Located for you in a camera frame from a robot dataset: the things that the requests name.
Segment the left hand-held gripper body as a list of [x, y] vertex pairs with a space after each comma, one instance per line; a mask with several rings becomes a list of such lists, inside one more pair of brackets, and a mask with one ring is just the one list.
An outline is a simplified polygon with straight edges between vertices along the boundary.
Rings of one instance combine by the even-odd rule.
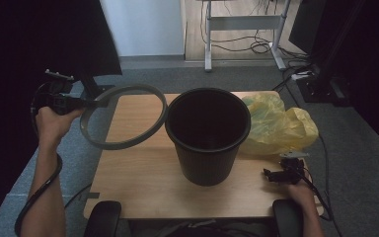
[[34, 115], [36, 116], [38, 110], [43, 107], [49, 107], [61, 116], [72, 112], [74, 110], [73, 99], [69, 97], [69, 94], [75, 78], [50, 69], [46, 69], [44, 74], [51, 77], [51, 80], [40, 85], [35, 91]]

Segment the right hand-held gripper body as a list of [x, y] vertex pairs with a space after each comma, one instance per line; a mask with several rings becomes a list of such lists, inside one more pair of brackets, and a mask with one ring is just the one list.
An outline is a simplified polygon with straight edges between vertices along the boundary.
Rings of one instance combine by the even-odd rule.
[[280, 154], [280, 157], [283, 183], [297, 184], [305, 178], [303, 153], [290, 151]]

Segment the yellow plastic trash bag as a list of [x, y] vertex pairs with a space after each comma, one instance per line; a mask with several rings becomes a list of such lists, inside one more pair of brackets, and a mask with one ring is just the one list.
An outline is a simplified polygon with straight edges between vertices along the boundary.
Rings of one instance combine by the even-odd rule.
[[319, 130], [309, 113], [286, 109], [276, 94], [257, 93], [242, 99], [251, 114], [251, 130], [241, 145], [243, 153], [274, 155], [312, 145]]

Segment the black trash bin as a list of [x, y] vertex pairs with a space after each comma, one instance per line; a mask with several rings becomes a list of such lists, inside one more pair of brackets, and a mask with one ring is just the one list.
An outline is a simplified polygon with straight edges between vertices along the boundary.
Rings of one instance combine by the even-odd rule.
[[198, 88], [173, 100], [165, 128], [184, 176], [208, 187], [229, 176], [239, 147], [249, 135], [251, 115], [236, 95]]

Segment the person's right hand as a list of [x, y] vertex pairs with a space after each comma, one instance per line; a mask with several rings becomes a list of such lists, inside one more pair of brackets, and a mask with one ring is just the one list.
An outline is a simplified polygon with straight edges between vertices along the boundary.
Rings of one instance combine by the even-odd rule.
[[286, 189], [289, 196], [301, 206], [308, 206], [315, 203], [314, 193], [304, 181], [299, 181], [295, 185], [287, 185]]

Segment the person's left hand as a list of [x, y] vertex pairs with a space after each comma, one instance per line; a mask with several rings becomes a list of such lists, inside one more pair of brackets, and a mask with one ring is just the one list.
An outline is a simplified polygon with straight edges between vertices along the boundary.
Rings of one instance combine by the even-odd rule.
[[59, 115], [50, 107], [38, 110], [36, 122], [40, 142], [60, 140], [70, 129], [74, 119], [83, 114], [83, 110], [74, 110], [67, 115]]

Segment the black metal stand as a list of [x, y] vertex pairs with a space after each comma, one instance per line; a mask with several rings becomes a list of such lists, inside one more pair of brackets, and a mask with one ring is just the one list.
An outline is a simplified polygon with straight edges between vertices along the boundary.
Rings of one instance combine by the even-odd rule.
[[360, 0], [326, 0], [313, 51], [308, 54], [313, 74], [298, 79], [306, 103], [340, 103], [344, 94], [333, 78], [341, 63], [341, 49], [360, 11]]
[[79, 73], [79, 79], [84, 87], [83, 98], [87, 100], [94, 100], [114, 85], [98, 85], [94, 77], [86, 72]]

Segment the white partition panel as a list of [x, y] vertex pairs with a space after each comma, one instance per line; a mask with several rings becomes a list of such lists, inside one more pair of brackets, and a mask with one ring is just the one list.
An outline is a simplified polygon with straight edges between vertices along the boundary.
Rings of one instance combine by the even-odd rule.
[[100, 0], [119, 56], [183, 55], [184, 0]]

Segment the person's lap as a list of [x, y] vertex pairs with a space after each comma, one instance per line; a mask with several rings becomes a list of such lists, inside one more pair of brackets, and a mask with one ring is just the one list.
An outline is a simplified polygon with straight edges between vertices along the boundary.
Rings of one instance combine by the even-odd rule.
[[275, 237], [264, 223], [237, 220], [130, 221], [132, 237]]

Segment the black monitor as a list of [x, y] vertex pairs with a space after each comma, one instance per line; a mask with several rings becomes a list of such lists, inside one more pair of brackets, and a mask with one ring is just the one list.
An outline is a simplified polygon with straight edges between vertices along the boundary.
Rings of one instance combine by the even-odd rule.
[[326, 0], [301, 0], [289, 41], [302, 51], [313, 51]]

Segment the grey table bracket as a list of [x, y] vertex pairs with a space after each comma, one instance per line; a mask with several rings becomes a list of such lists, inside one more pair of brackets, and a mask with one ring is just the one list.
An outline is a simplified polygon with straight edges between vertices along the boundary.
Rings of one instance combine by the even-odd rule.
[[87, 200], [87, 199], [98, 199], [100, 198], [100, 193], [87, 193], [87, 194], [81, 194], [79, 200]]

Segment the white desk frame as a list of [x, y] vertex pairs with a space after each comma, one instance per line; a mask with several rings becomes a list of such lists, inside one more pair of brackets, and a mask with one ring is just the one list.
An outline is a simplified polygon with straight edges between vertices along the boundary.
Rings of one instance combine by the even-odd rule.
[[266, 31], [274, 32], [268, 49], [279, 70], [284, 70], [286, 65], [280, 54], [279, 42], [287, 19], [291, 0], [284, 0], [283, 10], [280, 15], [257, 15], [257, 16], [213, 16], [212, 2], [223, 0], [200, 0], [206, 3], [205, 23], [205, 48], [204, 48], [204, 70], [212, 70], [212, 32], [224, 31]]

